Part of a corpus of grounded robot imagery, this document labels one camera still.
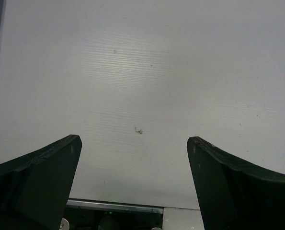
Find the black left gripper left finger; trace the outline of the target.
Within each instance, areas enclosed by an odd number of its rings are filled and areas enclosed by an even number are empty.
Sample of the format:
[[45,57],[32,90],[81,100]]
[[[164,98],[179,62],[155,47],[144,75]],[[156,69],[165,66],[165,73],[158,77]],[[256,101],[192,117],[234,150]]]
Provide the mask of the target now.
[[57,230],[82,141],[68,135],[0,164],[0,230]]

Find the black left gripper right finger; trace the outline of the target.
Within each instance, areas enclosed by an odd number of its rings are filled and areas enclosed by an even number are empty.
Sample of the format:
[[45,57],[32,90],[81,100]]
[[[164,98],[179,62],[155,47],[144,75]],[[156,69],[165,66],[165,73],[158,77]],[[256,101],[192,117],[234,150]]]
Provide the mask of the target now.
[[206,230],[285,230],[285,174],[200,137],[188,139],[187,152]]

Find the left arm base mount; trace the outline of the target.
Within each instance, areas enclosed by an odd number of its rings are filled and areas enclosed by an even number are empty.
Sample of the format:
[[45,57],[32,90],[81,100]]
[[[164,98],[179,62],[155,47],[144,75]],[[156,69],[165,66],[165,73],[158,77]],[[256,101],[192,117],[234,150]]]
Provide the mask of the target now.
[[163,207],[70,198],[61,230],[161,230]]

